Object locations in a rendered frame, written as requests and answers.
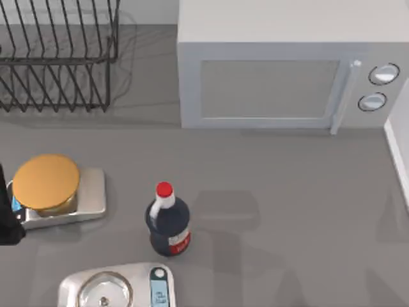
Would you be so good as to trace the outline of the dark bottle with red cap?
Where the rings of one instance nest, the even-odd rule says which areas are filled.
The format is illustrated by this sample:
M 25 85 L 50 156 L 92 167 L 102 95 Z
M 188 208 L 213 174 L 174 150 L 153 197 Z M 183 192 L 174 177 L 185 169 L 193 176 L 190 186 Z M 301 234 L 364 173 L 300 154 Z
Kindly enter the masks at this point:
M 191 241 L 189 206 L 175 195 L 169 182 L 159 182 L 155 199 L 148 205 L 145 222 L 150 233 L 150 243 L 160 255 L 180 255 Z

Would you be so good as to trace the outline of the pale microwave oven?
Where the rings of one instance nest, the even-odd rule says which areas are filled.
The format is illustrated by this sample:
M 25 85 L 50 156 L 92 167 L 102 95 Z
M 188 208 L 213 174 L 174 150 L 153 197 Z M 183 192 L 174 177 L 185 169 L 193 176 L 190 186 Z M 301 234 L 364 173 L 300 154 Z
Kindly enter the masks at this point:
M 355 59 L 339 129 L 380 128 L 409 88 L 409 0 L 181 0 L 177 58 L 184 128 L 330 131 Z M 399 76 L 371 84 L 388 63 Z M 361 111 L 376 92 L 387 103 Z

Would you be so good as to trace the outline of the silver scale with gold plate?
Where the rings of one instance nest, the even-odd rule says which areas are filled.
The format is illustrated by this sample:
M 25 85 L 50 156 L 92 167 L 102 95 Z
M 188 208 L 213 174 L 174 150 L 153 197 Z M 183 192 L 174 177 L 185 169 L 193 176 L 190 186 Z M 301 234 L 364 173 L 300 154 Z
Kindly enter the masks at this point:
M 62 154 L 30 158 L 6 191 L 11 211 L 25 230 L 100 219 L 107 211 L 103 169 L 80 167 Z

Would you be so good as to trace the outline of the silver scale with steel plate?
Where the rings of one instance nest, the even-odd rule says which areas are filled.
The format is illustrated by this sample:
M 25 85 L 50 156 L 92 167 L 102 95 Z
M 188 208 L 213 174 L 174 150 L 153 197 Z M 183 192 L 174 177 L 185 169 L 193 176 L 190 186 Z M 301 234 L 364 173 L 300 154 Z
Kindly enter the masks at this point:
M 76 272 L 60 283 L 57 307 L 177 307 L 173 274 L 157 262 Z

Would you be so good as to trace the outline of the small microwave knob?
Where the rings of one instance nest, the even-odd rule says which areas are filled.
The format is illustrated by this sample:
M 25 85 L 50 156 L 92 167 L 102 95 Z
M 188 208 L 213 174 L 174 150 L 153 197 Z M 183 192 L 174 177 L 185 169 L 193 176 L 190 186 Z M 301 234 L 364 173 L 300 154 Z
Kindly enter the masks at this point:
M 358 107 L 363 112 L 374 112 L 381 109 L 387 103 L 387 97 L 380 92 L 366 95 L 358 101 Z

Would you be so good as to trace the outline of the large microwave knob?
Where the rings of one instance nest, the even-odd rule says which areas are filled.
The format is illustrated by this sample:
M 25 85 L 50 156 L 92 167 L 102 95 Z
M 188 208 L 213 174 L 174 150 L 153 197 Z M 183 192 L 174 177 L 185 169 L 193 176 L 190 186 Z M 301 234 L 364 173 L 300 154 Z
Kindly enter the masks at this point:
M 393 63 L 374 67 L 368 76 L 371 84 L 383 86 L 393 82 L 400 74 L 400 68 Z

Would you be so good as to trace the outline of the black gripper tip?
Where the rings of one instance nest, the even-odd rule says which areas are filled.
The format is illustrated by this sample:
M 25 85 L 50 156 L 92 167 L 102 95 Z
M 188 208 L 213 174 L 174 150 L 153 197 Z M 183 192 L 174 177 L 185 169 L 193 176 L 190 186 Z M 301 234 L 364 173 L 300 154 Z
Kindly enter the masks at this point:
M 12 210 L 0 163 L 0 246 L 15 246 L 25 236 L 26 231 Z

